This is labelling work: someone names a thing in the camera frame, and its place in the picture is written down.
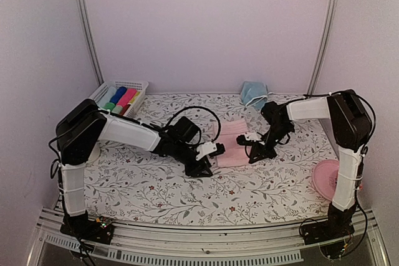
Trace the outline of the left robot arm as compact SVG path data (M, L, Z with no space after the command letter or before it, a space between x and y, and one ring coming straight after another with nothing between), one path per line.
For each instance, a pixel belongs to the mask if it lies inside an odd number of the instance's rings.
M159 127L102 110L86 98L56 126L57 153L65 210L69 228L79 237L88 237L92 223L84 199L84 171L99 141L115 141L134 146L159 156L169 156L185 167L193 178L212 176L208 155L218 149L214 141L192 145L199 131L187 117L174 125Z

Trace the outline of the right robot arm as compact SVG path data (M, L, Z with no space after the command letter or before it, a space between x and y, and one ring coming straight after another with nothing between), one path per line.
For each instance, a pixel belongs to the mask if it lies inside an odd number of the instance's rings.
M245 133L236 141L250 147L249 163L277 156L275 147L284 145L294 132L294 122L328 119L339 149L337 187L329 206L328 220L322 233L329 239L342 233L357 208L357 191L363 177L363 159L367 154L376 125L376 115L369 103L353 90L324 95L306 95L287 103L266 103L261 115L268 122L265 134Z

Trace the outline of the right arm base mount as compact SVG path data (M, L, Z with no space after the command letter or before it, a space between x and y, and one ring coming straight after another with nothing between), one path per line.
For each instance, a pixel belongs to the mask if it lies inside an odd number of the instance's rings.
M308 218L299 226L299 235L303 238L305 245L326 242L337 238L350 236L355 232L351 222L343 226L331 226L328 220L315 220Z

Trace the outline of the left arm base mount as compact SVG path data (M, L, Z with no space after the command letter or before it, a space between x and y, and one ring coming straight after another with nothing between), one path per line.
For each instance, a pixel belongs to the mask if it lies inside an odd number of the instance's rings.
M114 230L115 226L102 218L99 221L90 220L88 212L78 216L65 213L60 228L60 232L65 235L106 245L110 245Z

